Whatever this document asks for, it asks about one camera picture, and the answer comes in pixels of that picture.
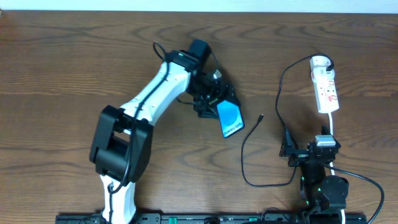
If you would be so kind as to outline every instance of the power strip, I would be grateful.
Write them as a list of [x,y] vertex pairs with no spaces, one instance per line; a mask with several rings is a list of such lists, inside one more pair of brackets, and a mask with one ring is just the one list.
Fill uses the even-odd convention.
[[339,108],[334,80],[335,70],[326,70],[330,64],[330,60],[324,56],[314,56],[310,60],[311,79],[319,113],[331,113]]

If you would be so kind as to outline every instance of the black cable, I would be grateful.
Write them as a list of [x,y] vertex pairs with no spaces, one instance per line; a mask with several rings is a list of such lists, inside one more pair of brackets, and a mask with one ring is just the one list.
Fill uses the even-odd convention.
[[158,46],[158,47],[162,50],[162,52],[163,52],[163,54],[164,54],[165,56],[166,56],[166,50],[163,48],[163,46],[162,46],[160,43],[158,43],[158,42],[153,42],[153,43],[152,43],[152,47],[154,48],[155,54],[156,54],[161,60],[163,60],[163,56],[161,56],[160,53],[157,51],[156,46]]
[[277,211],[279,211],[279,213],[289,222],[290,219],[287,218],[287,216],[286,216],[279,208],[277,208],[277,207],[267,208],[267,209],[261,214],[261,220],[265,220],[265,219],[266,219],[265,215],[266,215],[266,213],[267,213],[269,210],[277,210]]
[[284,183],[284,184],[264,184],[264,185],[255,185],[255,184],[250,183],[250,182],[246,179],[246,176],[244,175],[244,169],[243,169],[243,149],[244,149],[244,144],[245,144],[246,141],[248,140],[248,138],[249,138],[249,136],[251,135],[251,133],[253,133],[253,131],[257,128],[257,126],[259,125],[259,123],[262,121],[263,117],[264,117],[263,114],[261,114],[261,115],[259,116],[259,119],[257,120],[256,125],[253,126],[253,128],[250,130],[249,134],[244,138],[243,143],[242,143],[241,167],[242,167],[242,176],[243,176],[243,179],[244,179],[244,181],[245,181],[248,185],[250,185],[251,187],[282,187],[282,186],[289,185],[289,184],[293,181],[293,178],[294,178],[294,175],[295,175],[295,173],[296,173],[297,167],[294,167],[292,177],[290,178],[290,180],[289,180],[287,183]]
[[[306,60],[306,59],[308,59],[308,58],[312,58],[312,57],[314,57],[314,56],[324,56],[324,57],[327,57],[327,58],[330,60],[330,65],[326,68],[326,71],[331,71],[331,70],[333,70],[333,67],[335,66],[335,64],[333,63],[332,59],[331,59],[329,56],[327,56],[327,55],[325,55],[325,54],[323,54],[323,53],[317,53],[317,54],[313,54],[313,55],[309,55],[309,56],[306,56],[306,57],[304,57],[304,58],[301,58],[300,60],[294,62],[293,64],[291,64],[291,65],[289,65],[287,68],[285,68],[285,70],[282,72],[282,75],[280,76],[279,91],[278,91],[278,94],[276,95],[276,101],[275,101],[275,110],[276,110],[276,114],[278,115],[278,117],[279,117],[279,119],[280,119],[280,122],[282,123],[283,127],[286,127],[286,124],[285,124],[284,120],[282,119],[282,117],[281,117],[280,114],[279,114],[279,111],[278,111],[278,101],[279,101],[280,93],[282,92],[282,84],[283,84],[283,81],[284,81],[285,72],[286,72],[288,69],[290,69],[291,67],[293,67],[294,65],[296,65],[296,64],[298,64],[298,63],[300,63],[300,62],[302,62],[302,61],[304,61],[304,60]],[[297,147],[297,142],[296,142],[296,140],[293,138],[293,136],[291,136],[291,137],[292,137],[293,143],[295,144],[295,147],[298,148],[298,147]]]
[[[163,48],[163,46],[161,46],[159,43],[154,42],[152,44],[155,53],[163,60],[165,61],[165,59],[158,53],[158,51],[156,50],[156,45],[160,47],[160,49],[162,49],[165,58],[167,57],[166,55],[166,51]],[[126,168],[124,170],[124,175],[122,180],[120,181],[120,184],[118,185],[118,187],[116,187],[115,190],[112,190],[109,188],[108,186],[108,192],[109,192],[109,206],[111,208],[111,204],[112,204],[112,194],[116,194],[119,192],[119,190],[122,188],[122,186],[124,185],[124,183],[128,180],[129,174],[130,174],[130,166],[131,166],[131,153],[132,153],[132,145],[133,145],[133,140],[134,140],[134,135],[136,134],[136,121],[137,121],[137,117],[139,112],[141,111],[142,107],[144,106],[145,102],[148,100],[148,98],[161,86],[161,84],[163,84],[164,81],[166,81],[167,76],[169,75],[169,71],[170,71],[170,64],[167,62],[166,63],[166,73],[163,76],[162,80],[141,100],[141,102],[138,104],[137,110],[134,113],[134,117],[133,117],[133,121],[132,121],[132,126],[131,126],[131,132],[130,132],[130,142],[129,142],[129,146],[127,147],[127,162],[126,162]],[[113,213],[112,209],[109,211],[109,222],[111,223],[111,212]]]
[[195,104],[195,102],[184,102],[184,101],[181,101],[178,97],[176,97],[175,98],[179,103],[182,103],[182,104],[185,104],[185,105],[194,105]]
[[383,190],[383,188],[380,186],[380,184],[378,184],[376,181],[374,181],[374,180],[372,180],[372,179],[370,179],[370,178],[367,178],[367,177],[365,177],[365,176],[362,176],[362,175],[359,175],[359,174],[355,174],[355,173],[353,173],[353,172],[349,172],[349,171],[346,171],[346,170],[342,170],[342,169],[339,169],[339,168],[336,168],[336,167],[328,166],[328,165],[324,164],[324,163],[323,163],[321,160],[319,160],[318,158],[317,158],[317,161],[319,162],[319,164],[321,164],[321,165],[322,165],[323,167],[325,167],[325,168],[328,168],[328,169],[331,169],[331,170],[335,170],[335,171],[341,172],[341,173],[343,173],[343,174],[352,175],[353,177],[357,177],[357,178],[359,178],[359,179],[366,180],[366,181],[372,183],[373,185],[375,185],[376,187],[378,187],[378,189],[380,190],[380,194],[381,194],[381,196],[380,196],[380,203],[379,203],[379,206],[377,207],[376,211],[374,212],[373,216],[372,216],[372,217],[369,219],[369,221],[367,222],[367,224],[372,223],[372,222],[374,221],[374,219],[377,217],[377,215],[380,213],[381,208],[382,208],[383,203],[384,203],[384,190]]
[[110,183],[108,185],[108,192],[109,192],[109,223],[112,224],[112,215],[113,215],[113,205],[112,205],[112,189],[113,189],[113,184]]

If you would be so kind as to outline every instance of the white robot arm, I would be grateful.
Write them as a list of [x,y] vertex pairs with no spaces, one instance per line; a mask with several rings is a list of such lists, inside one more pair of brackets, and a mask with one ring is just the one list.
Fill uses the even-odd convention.
[[[155,78],[136,97],[122,105],[121,108],[124,109],[124,114],[134,117],[140,101],[148,95],[165,76],[166,66],[167,62],[164,62]],[[178,95],[187,90],[190,81],[190,72],[187,72],[184,67],[176,63],[171,62],[169,66],[170,71],[167,76],[167,81],[163,82],[163,84],[161,84],[161,86],[147,99],[144,106],[142,106],[142,111],[140,111],[139,116],[136,118],[137,120],[146,119],[149,124],[155,126],[156,121],[169,104],[171,104]],[[130,134],[131,130],[125,129],[124,132]],[[129,223],[136,212],[136,205],[134,204],[136,183],[130,182],[127,186],[121,187],[117,193],[112,194],[112,200],[110,200],[108,186],[112,184],[114,188],[116,188],[120,184],[120,181],[108,175],[100,175],[100,177],[104,185],[105,193],[105,208],[102,213],[103,218],[107,222],[110,221],[109,212],[111,211],[110,208],[112,208],[112,223]]]
[[[165,54],[157,75],[136,97],[119,109],[107,106],[101,113],[90,161],[96,164],[103,182],[102,217],[107,222],[126,224],[133,219],[135,183],[149,162],[153,127],[178,95],[185,91],[191,94],[199,117],[219,118],[222,129],[228,128],[228,136],[243,129],[239,101],[231,84],[218,70],[202,72],[210,54],[210,47],[200,40],[195,40],[189,51]],[[130,134],[130,142],[115,136],[114,131]]]

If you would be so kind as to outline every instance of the white power cord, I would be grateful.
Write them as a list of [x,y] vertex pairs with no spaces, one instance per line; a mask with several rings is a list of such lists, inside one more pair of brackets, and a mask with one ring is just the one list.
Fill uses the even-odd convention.
[[[329,131],[330,134],[333,135],[333,118],[331,117],[331,113],[328,113],[329,115]],[[335,171],[334,170],[330,170],[332,175],[335,175]],[[344,212],[344,209],[341,209],[341,224],[346,224],[346,214]]]

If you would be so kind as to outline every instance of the wood grain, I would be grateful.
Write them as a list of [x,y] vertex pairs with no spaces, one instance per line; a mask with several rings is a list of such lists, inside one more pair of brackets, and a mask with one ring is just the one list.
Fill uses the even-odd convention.
[[[5,12],[0,222],[53,223],[62,212],[101,209],[103,187],[88,161],[100,111],[130,100],[152,79],[160,65],[153,40],[171,50],[203,39],[234,82],[246,126],[265,115],[245,155],[248,178],[258,184],[286,181],[292,172],[278,157],[282,128],[274,103],[281,71],[317,51],[332,57],[340,99],[335,136],[343,146],[335,166],[379,182],[386,202],[375,223],[396,223],[397,21],[397,15],[377,14]],[[302,146],[328,122],[317,113],[308,68],[304,62],[289,70],[280,99],[280,112]],[[304,206],[298,178],[276,189],[244,183],[239,157],[248,128],[223,139],[217,121],[172,103],[155,127],[137,205],[165,212]],[[346,178],[348,211],[369,218],[378,190]]]

